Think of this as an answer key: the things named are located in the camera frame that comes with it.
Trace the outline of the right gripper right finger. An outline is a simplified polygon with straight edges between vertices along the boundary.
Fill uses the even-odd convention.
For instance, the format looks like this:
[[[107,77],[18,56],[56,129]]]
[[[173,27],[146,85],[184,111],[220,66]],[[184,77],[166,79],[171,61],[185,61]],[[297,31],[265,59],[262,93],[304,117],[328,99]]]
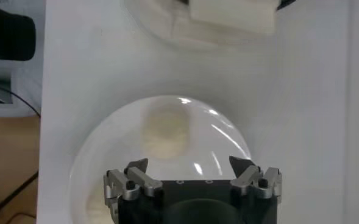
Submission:
[[[282,201],[282,173],[278,168],[269,167],[264,173],[252,160],[235,156],[229,156],[229,162],[236,176],[230,185],[241,196],[253,193],[262,200],[275,197],[278,203]]]

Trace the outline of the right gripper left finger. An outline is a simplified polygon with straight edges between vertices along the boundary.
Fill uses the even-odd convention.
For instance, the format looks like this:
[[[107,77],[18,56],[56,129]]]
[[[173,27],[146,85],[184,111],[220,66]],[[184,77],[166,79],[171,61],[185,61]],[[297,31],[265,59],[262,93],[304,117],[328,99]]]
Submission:
[[[148,159],[131,161],[123,171],[108,170],[103,176],[104,203],[113,206],[121,197],[125,201],[136,200],[141,193],[147,197],[156,197],[163,189],[163,182],[146,174]]]

